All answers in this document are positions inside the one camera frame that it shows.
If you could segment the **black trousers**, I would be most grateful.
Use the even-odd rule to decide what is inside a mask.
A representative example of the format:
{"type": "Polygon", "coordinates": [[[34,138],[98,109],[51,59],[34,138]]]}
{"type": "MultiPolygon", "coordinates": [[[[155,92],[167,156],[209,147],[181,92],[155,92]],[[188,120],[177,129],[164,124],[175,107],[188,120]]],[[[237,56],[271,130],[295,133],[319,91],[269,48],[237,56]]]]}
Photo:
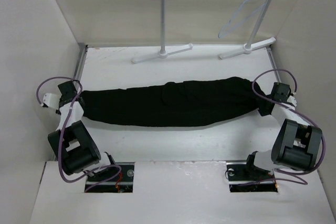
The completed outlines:
{"type": "Polygon", "coordinates": [[[161,86],[84,91],[84,116],[116,125],[196,127],[231,120],[265,105],[258,84],[239,77],[161,86]]]}

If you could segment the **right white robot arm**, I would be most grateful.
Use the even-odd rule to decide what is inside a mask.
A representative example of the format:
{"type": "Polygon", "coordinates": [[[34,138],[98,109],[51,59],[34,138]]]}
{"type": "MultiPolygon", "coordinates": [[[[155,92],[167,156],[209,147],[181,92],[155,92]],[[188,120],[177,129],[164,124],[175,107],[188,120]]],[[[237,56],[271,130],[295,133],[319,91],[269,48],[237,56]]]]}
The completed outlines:
{"type": "Polygon", "coordinates": [[[255,151],[248,155],[244,175],[251,180],[261,174],[291,169],[295,175],[307,174],[314,170],[322,130],[296,113],[296,99],[290,86],[275,82],[271,94],[262,100],[258,112],[277,120],[280,131],[271,150],[255,151]]]}

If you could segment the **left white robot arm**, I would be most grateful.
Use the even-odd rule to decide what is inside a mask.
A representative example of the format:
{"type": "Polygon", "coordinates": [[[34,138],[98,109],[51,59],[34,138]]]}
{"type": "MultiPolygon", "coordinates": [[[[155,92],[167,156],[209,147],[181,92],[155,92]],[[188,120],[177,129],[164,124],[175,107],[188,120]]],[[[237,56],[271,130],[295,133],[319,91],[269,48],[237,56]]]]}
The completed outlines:
{"type": "Polygon", "coordinates": [[[81,84],[78,80],[68,80],[59,84],[58,90],[60,95],[46,93],[43,105],[55,109],[60,116],[56,130],[48,134],[47,140],[56,155],[61,176],[100,173],[104,180],[113,181],[119,168],[110,154],[99,151],[82,121],[81,84]]]}

